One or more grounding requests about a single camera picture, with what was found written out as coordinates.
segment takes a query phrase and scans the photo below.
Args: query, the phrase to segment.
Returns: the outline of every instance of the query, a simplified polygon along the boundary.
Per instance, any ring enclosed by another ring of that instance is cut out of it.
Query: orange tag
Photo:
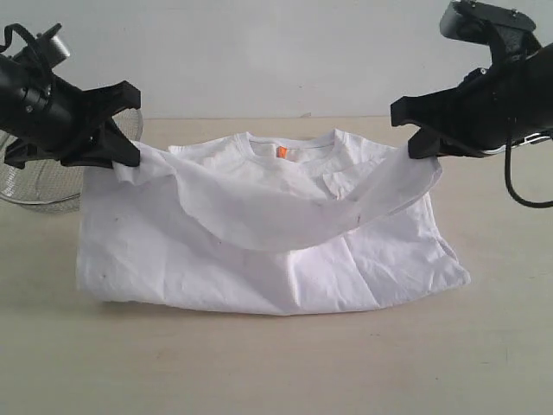
[[[278,146],[276,149],[276,156],[278,158],[286,158],[286,153],[288,152],[288,149],[286,147]]]

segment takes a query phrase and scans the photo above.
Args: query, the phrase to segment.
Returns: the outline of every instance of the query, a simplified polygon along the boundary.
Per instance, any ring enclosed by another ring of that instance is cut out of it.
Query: beige table surface
[[[387,118],[153,120],[143,140],[334,127],[400,145]],[[553,198],[551,144],[515,184]],[[75,290],[79,214],[0,205],[0,414],[551,414],[553,209],[511,201],[503,157],[448,159],[435,216],[473,282],[389,310],[267,317],[102,304]]]

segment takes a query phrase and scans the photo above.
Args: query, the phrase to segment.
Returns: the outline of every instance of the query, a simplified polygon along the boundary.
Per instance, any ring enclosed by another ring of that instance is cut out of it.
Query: white cloth
[[[100,300],[330,313],[469,281],[432,215],[435,158],[337,130],[137,145],[140,167],[85,173],[78,286]]]

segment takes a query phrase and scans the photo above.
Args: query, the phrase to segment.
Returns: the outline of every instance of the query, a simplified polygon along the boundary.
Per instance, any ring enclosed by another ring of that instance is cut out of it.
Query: white wall
[[[0,24],[55,22],[82,88],[127,79],[151,118],[384,115],[404,94],[452,86],[486,48],[441,37],[445,0],[1,0]],[[550,0],[516,7],[553,42]]]

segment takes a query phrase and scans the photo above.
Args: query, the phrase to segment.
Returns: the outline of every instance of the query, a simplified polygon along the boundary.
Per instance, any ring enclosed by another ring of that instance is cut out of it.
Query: metal basket
[[[113,120],[128,139],[140,141],[143,120],[139,110],[125,110]],[[13,141],[8,134],[0,136],[0,199],[39,212],[79,209],[84,168],[63,167],[53,160],[27,162],[22,170],[10,167],[3,157]]]

